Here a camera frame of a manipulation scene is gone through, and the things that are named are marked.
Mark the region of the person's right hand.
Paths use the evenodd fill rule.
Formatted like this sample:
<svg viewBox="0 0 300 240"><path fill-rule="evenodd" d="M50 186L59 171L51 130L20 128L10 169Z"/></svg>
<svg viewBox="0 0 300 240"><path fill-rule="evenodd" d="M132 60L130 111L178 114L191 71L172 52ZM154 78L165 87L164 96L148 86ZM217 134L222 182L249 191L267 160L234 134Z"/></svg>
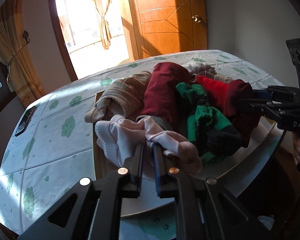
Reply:
<svg viewBox="0 0 300 240"><path fill-rule="evenodd" d="M293 133L293 157L296 165L300 164L300 137Z"/></svg>

